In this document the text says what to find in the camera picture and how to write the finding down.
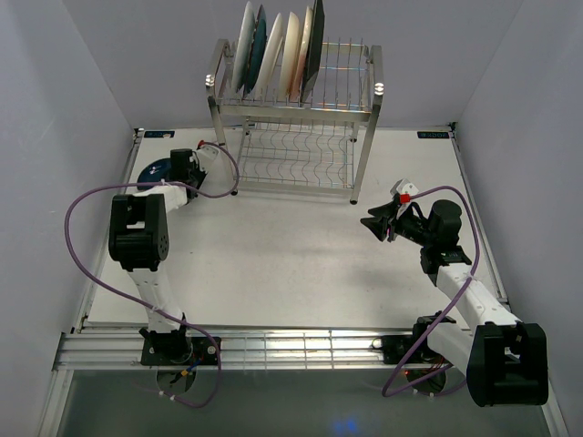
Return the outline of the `dark blue irregular dish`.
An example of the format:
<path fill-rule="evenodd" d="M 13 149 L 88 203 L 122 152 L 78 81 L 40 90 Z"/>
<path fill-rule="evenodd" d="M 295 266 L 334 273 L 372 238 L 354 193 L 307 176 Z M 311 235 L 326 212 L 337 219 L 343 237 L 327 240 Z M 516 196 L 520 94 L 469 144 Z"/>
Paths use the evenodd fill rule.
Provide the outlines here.
<path fill-rule="evenodd" d="M 170 181 L 170 158 L 161 158 L 145 166 L 138 174 L 138 183 L 154 183 Z"/>

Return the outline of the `red and teal plate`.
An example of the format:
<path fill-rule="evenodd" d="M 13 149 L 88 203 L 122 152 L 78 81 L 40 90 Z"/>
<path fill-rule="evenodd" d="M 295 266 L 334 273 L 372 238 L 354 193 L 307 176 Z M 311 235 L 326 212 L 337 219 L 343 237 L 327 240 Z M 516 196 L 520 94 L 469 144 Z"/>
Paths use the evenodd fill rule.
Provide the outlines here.
<path fill-rule="evenodd" d="M 248 59 L 251 51 L 251 43 L 255 29 L 255 14 L 251 1 L 245 5 L 240 27 L 240 34 L 233 62 L 231 92 L 236 94 L 243 87 Z"/>

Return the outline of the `white green red rimmed plate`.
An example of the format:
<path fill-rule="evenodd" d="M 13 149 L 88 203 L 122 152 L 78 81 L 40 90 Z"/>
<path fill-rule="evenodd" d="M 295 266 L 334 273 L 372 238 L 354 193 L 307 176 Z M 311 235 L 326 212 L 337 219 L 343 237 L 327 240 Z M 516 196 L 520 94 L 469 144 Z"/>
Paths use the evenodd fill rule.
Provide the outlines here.
<path fill-rule="evenodd" d="M 263 98 L 266 96 L 271 76 L 273 74 L 277 58 L 281 50 L 283 41 L 283 18 L 281 13 L 275 17 L 270 36 L 267 41 L 263 59 L 261 61 L 261 68 L 258 79 L 255 85 L 255 98 Z"/>

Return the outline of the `cream bear plate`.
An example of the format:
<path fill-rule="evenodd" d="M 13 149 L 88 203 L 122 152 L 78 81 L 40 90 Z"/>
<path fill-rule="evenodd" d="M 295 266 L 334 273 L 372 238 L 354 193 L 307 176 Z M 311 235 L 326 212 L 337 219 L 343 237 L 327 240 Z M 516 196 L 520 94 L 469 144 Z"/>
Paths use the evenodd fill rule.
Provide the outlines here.
<path fill-rule="evenodd" d="M 278 101 L 284 101 L 290 92 L 293 75 L 296 68 L 295 64 L 298 57 L 299 45 L 300 20 L 295 13 L 290 12 L 285 36 L 285 44 L 283 48 L 280 80 L 278 84 Z"/>

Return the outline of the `dark teal blossom plate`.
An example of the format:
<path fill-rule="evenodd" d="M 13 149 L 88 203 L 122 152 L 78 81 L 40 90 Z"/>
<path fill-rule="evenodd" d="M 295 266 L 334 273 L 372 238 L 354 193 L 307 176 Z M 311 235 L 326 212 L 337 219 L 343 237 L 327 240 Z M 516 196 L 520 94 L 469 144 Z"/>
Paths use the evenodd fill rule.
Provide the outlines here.
<path fill-rule="evenodd" d="M 267 45 L 267 18 L 264 5 L 260 5 L 257 15 L 255 32 L 251 45 L 250 58 L 248 62 L 247 75 L 244 82 L 243 95 L 246 97 L 255 87 L 261 63 Z"/>

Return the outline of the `cream and pink branch plate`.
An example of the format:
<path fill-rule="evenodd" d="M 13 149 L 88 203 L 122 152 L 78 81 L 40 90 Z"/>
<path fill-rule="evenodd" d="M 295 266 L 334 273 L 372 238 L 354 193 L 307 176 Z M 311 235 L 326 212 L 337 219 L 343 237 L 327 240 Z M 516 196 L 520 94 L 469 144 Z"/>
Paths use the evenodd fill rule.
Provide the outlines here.
<path fill-rule="evenodd" d="M 293 80 L 291 82 L 289 98 L 291 101 L 297 101 L 300 98 L 300 86 L 302 84 L 302 75 L 306 63 L 306 57 L 308 53 L 308 48 L 310 44 L 310 38 L 312 33 L 312 21 L 313 21 L 313 7 L 307 6 L 306 13 L 304 17 L 303 30 L 301 44 L 298 53 L 298 61 L 294 73 Z"/>

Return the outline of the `square black teal plate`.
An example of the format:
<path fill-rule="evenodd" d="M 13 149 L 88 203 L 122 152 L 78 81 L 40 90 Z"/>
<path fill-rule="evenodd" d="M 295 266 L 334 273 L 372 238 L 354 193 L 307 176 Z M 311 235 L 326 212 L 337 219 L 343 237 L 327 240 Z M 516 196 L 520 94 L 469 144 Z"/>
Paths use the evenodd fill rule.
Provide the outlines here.
<path fill-rule="evenodd" d="M 324 26 L 325 13 L 323 0 L 316 0 L 313 5 L 312 31 L 302 77 L 302 103 L 308 100 L 320 70 Z"/>

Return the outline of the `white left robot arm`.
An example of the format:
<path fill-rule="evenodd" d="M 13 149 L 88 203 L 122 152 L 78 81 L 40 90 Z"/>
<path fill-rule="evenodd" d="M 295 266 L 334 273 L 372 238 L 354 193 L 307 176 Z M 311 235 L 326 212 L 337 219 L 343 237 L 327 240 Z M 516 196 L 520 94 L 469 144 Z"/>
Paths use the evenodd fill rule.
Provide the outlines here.
<path fill-rule="evenodd" d="M 108 236 L 109 256 L 129 275 L 139 298 L 148 304 L 148 326 L 140 334 L 149 351 L 172 363 L 187 361 L 193 342 L 181 324 L 186 319 L 169 285 L 163 262 L 169 254 L 168 214 L 189 204 L 218 153 L 199 144 L 172 149 L 138 175 L 134 194 L 112 199 Z"/>

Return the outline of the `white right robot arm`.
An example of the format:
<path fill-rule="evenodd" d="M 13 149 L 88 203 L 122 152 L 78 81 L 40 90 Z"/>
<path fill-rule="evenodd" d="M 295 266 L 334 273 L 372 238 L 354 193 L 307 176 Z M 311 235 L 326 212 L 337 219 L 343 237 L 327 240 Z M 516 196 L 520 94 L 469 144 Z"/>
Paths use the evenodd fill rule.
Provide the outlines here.
<path fill-rule="evenodd" d="M 458 243 L 465 210 L 440 199 L 423 216 L 409 196 L 396 195 L 361 220 L 380 241 L 402 237 L 419 245 L 424 274 L 450 299 L 444 310 L 418 318 L 396 367 L 413 356 L 433 361 L 439 355 L 465 375 L 480 407 L 543 405 L 549 392 L 546 333 L 507 310 L 476 279 L 478 261 Z"/>

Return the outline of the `stainless steel dish rack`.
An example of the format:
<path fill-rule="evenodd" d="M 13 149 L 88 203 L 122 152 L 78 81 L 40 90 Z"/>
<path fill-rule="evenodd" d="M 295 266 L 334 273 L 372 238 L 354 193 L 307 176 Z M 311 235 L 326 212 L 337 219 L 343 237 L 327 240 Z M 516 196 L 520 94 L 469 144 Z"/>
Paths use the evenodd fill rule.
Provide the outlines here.
<path fill-rule="evenodd" d="M 216 139 L 234 146 L 240 186 L 340 196 L 357 204 L 384 100 L 379 45 L 325 42 L 306 101 L 230 92 L 235 44 L 217 41 L 205 77 Z"/>

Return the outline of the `left blue table label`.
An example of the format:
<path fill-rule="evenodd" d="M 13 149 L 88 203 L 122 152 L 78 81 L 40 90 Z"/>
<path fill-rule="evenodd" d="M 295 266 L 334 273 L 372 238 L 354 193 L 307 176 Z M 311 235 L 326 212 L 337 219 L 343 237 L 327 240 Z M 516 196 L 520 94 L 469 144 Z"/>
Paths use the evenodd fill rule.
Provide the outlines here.
<path fill-rule="evenodd" d="M 144 133 L 143 138 L 173 138 L 174 136 L 174 130 L 150 130 Z"/>

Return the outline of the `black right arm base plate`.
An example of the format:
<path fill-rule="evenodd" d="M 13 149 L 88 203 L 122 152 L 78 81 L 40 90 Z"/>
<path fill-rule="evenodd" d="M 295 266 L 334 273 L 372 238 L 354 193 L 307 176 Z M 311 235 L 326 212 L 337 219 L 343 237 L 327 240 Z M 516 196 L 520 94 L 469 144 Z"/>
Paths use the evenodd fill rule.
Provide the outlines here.
<path fill-rule="evenodd" d="M 412 334 L 390 334 L 376 337 L 371 348 L 379 351 L 384 364 L 397 364 L 415 343 Z M 425 340 L 411 355 L 407 363 L 445 364 L 447 360 L 437 352 L 429 349 Z"/>

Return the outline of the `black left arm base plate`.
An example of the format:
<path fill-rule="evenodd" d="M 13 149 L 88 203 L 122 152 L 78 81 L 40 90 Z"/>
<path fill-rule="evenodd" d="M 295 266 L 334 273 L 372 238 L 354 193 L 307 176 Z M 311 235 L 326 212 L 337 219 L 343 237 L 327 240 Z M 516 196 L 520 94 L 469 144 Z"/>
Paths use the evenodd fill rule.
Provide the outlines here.
<path fill-rule="evenodd" d="M 161 337 L 150 336 L 144 339 L 139 363 L 150 367 L 189 367 L 195 362 L 202 366 L 216 366 L 221 338 L 213 339 L 215 343 L 204 336 L 178 338 L 166 334 Z"/>

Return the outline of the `aluminium front rail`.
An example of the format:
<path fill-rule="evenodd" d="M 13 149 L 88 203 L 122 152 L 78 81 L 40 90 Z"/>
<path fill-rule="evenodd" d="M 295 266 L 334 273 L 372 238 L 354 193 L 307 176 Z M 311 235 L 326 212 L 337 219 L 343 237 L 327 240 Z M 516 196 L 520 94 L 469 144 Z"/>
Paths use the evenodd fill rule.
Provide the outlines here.
<path fill-rule="evenodd" d="M 225 371 L 317 371 L 392 369 L 379 351 L 376 337 L 411 334 L 409 330 L 215 330 L 220 337 L 218 356 Z M 150 367 L 139 363 L 144 338 L 133 330 L 87 329 L 64 334 L 53 369 L 164 370 L 187 367 Z"/>

